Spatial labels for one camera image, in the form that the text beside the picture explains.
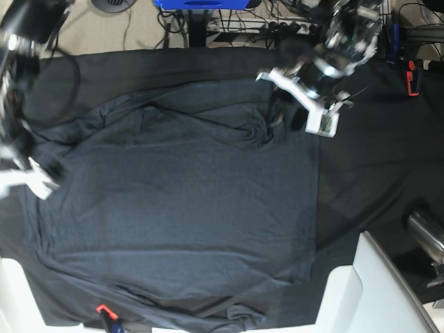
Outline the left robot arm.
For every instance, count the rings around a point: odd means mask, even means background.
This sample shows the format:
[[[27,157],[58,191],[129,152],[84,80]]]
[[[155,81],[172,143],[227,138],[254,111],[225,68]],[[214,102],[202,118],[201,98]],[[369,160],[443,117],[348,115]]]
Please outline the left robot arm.
[[[354,105],[350,93],[336,88],[375,55],[381,7],[381,1],[335,1],[316,46],[283,42],[287,63],[258,73],[307,111],[307,133],[335,136],[339,110]]]

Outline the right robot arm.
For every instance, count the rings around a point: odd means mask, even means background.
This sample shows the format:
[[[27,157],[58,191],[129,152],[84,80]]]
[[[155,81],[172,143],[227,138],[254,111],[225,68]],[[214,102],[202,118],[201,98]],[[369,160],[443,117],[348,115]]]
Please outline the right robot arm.
[[[46,200],[57,174],[33,158],[34,137],[23,116],[26,96],[40,73],[42,48],[66,21],[73,1],[13,1],[1,19],[1,159],[15,168],[1,172],[1,196],[26,185]]]

